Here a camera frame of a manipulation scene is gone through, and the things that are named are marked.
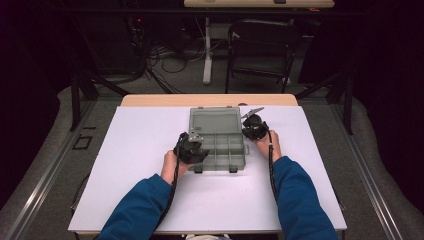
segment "black chair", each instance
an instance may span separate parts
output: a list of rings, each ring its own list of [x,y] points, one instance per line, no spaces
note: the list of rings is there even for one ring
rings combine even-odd
[[[232,24],[225,93],[234,73],[276,78],[284,93],[300,36],[298,29],[286,22],[244,19]]]

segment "chair backrest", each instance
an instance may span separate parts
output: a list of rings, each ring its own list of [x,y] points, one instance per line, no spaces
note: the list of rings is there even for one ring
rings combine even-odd
[[[244,19],[232,24],[228,29],[229,45],[235,40],[293,45],[299,39],[297,27],[285,22]]]

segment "wooden tabletop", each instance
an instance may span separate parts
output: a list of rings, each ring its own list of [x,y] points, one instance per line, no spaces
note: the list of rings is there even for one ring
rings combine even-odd
[[[298,106],[292,94],[131,94],[121,106],[239,106],[282,105]]]

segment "black horizontal bar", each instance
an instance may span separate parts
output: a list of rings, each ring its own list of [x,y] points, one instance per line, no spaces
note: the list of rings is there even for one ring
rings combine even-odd
[[[59,15],[118,15],[118,16],[181,16],[181,17],[284,17],[352,20],[369,17],[367,12],[341,12],[331,9],[309,11],[281,8],[182,8],[182,9],[70,9],[48,8]]]

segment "gray plastic case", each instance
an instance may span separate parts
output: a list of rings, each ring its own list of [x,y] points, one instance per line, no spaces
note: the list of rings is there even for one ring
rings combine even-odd
[[[203,163],[190,170],[229,171],[243,170],[246,166],[239,107],[211,107],[190,109],[190,131],[203,137],[202,149],[209,155]]]

